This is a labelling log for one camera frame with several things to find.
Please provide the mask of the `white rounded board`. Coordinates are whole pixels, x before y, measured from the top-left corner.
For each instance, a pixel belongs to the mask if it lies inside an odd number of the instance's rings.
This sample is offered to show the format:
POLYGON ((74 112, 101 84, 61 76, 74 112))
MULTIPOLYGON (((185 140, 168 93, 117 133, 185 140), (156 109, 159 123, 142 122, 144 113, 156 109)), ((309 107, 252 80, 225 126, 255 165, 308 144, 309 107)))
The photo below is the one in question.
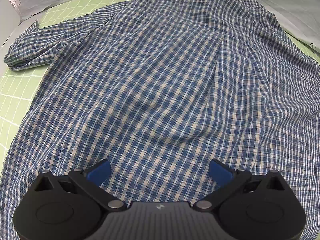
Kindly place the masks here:
POLYGON ((1 0, 0 7, 0 44, 1 47, 20 23, 20 16, 9 0, 1 0))

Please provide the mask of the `blue plaid shirt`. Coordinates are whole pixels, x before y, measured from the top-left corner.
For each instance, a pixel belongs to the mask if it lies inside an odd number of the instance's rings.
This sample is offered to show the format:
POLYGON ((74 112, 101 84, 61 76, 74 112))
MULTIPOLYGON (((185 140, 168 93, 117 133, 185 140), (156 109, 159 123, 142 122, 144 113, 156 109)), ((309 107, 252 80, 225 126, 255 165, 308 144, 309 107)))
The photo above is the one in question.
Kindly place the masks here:
POLYGON ((255 0, 131 0, 40 28, 4 57, 48 69, 4 161, 1 239, 37 174, 108 159, 121 200, 195 202, 216 158, 281 172, 319 234, 319 63, 255 0))

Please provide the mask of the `green grid mat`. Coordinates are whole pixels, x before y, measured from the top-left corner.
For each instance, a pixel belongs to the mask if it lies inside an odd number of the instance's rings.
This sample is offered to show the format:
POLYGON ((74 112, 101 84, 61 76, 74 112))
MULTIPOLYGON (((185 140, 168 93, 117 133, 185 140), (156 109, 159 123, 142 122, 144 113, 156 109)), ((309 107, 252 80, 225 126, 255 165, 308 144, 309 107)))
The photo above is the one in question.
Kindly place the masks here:
MULTIPOLYGON (((45 13, 22 22, 1 48, 1 58, 7 53, 15 38, 29 28, 35 20, 39 22, 41 28, 48 27, 122 1, 130 0, 73 0, 52 7, 45 13)), ((14 72, 1 62, 1 164, 47 68, 47 66, 40 66, 14 72)))

